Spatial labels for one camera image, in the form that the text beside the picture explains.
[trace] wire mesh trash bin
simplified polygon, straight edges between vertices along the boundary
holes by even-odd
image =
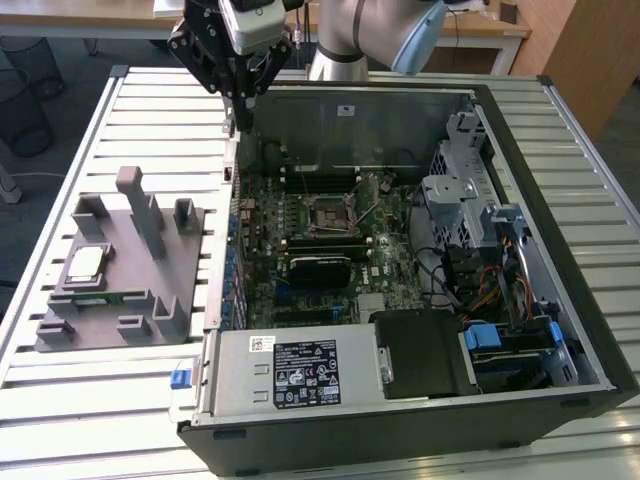
[[[14,68],[29,74],[30,88],[38,98],[54,97],[64,88],[62,75],[46,38],[2,37],[0,49]]]
[[[0,70],[0,138],[19,157],[45,150],[53,131],[24,70]]]

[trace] metal table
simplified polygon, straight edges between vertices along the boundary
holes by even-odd
[[[389,76],[374,74],[372,80]],[[555,89],[534,77],[424,78],[491,88],[624,354],[640,369],[640,218]],[[189,417],[195,401],[193,390],[171,395],[169,373],[201,351],[207,279],[216,260],[209,254],[218,241],[216,225],[225,221],[216,212],[223,119],[221,99],[209,96],[185,70],[131,68],[109,79],[0,327],[3,480],[214,478],[175,433],[174,422]],[[99,192],[111,208],[125,205],[114,183],[124,164],[141,167],[143,186],[157,194],[161,207],[188,194],[208,211],[190,341],[37,353],[36,327],[76,230],[70,211],[79,193]],[[266,477],[638,478],[638,407],[640,398],[519,449]]]

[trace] white label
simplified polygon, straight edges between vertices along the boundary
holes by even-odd
[[[273,352],[275,335],[249,337],[249,352]]]
[[[355,105],[338,105],[339,117],[355,117],[356,106]]]
[[[340,392],[340,387],[324,387],[320,395],[337,395]]]

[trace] warning label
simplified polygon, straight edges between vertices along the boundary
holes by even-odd
[[[273,365],[273,404],[276,408],[340,403],[335,340],[276,343]]]

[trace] motherboard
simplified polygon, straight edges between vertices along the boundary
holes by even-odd
[[[342,182],[244,179],[249,328],[366,323],[375,311],[425,306],[405,232],[414,187],[384,170]]]

